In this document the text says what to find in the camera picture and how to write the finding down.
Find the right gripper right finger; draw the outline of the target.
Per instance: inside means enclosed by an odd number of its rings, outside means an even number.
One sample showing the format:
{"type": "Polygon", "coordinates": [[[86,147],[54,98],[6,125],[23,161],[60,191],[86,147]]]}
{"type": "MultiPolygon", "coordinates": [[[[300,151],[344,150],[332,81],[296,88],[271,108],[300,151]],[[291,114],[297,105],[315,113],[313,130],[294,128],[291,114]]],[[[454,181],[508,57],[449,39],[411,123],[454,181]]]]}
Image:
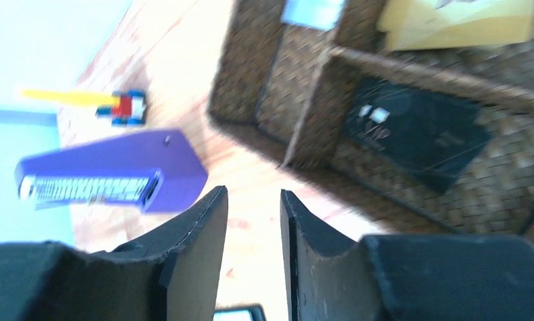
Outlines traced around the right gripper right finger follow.
{"type": "Polygon", "coordinates": [[[290,320],[534,320],[534,247],[512,235],[354,241],[280,194],[290,320]]]}

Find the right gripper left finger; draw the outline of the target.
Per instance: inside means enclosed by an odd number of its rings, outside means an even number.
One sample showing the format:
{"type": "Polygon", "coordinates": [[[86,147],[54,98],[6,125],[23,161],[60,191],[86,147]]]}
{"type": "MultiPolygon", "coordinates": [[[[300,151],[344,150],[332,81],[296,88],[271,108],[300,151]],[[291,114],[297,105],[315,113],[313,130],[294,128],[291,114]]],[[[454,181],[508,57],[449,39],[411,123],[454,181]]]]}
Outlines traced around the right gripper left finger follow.
{"type": "Polygon", "coordinates": [[[0,320],[211,320],[228,190],[112,251],[0,243],[0,320]]]}

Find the yellow credit card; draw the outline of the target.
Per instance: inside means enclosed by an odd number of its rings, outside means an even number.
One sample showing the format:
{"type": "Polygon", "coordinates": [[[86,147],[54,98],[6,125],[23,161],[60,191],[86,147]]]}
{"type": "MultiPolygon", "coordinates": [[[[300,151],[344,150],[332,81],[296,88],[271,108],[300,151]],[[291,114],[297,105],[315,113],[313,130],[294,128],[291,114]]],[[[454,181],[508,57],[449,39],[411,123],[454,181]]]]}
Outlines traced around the yellow credit card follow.
{"type": "Polygon", "coordinates": [[[534,1],[388,1],[385,50],[497,47],[533,37],[534,1]]]}

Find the black card holder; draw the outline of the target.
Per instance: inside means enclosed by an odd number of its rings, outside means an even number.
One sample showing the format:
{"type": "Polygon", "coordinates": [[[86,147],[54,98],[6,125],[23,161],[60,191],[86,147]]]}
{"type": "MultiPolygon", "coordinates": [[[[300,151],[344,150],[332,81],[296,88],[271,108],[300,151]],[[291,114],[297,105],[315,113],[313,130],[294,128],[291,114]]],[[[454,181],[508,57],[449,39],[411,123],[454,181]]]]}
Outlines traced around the black card holder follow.
{"type": "Polygon", "coordinates": [[[213,321],[266,321],[260,304],[235,306],[216,310],[213,321]]]}

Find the black credit card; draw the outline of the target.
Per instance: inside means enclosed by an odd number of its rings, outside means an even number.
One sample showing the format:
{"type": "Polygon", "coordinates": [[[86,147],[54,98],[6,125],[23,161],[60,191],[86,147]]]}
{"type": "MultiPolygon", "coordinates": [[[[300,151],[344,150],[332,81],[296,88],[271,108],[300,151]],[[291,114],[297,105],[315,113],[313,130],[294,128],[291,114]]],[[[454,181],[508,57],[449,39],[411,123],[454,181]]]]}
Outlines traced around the black credit card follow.
{"type": "Polygon", "coordinates": [[[365,77],[343,132],[443,195],[491,141],[479,112],[473,100],[365,77]]]}

